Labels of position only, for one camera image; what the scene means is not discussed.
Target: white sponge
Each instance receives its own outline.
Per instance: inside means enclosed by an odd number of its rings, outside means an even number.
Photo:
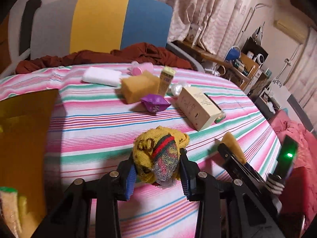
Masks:
[[[117,87],[120,84],[121,72],[97,67],[89,67],[82,80],[88,83]]]

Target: striped tablecloth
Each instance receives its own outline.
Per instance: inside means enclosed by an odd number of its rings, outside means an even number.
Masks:
[[[130,64],[95,66],[120,70],[127,76]],[[126,105],[119,89],[82,83],[88,67],[48,68],[0,80],[0,100],[31,91],[60,90],[62,103],[55,107],[48,134],[47,182],[68,186],[78,177],[86,181],[100,178],[128,157],[140,133],[159,125],[189,134],[189,159],[218,179],[229,180],[213,160],[217,157],[216,143],[227,131],[235,136],[248,162],[264,178],[274,169],[280,149],[278,138],[252,101],[233,83],[177,69],[174,83],[186,81],[201,88],[227,114],[221,123],[197,132],[172,94],[165,97],[172,106],[152,115],[140,103]],[[161,69],[155,66],[154,74],[159,75]],[[95,206],[93,201],[91,237]],[[123,237],[194,237],[198,204],[186,200],[180,182],[164,190],[138,183],[131,199],[119,202],[118,207]]]

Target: pink blanket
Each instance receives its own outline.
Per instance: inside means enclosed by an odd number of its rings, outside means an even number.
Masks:
[[[305,229],[307,229],[317,213],[317,140],[302,124],[292,121],[283,110],[278,111],[269,122],[281,143],[286,135],[298,142],[298,156],[294,168],[305,167],[308,172],[309,199],[306,203],[307,208],[303,209],[306,218]]]

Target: pink patterned curtain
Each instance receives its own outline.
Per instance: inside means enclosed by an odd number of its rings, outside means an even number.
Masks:
[[[191,23],[199,24],[199,46],[225,56],[243,24],[251,0],[158,0],[173,8],[169,41],[184,40]]]
[[[301,59],[285,83],[317,130],[317,32],[310,28]]]

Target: purple packet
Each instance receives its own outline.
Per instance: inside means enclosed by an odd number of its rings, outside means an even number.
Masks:
[[[141,101],[145,105],[146,109],[152,113],[164,111],[171,105],[162,96],[154,94],[149,94],[141,98]]]

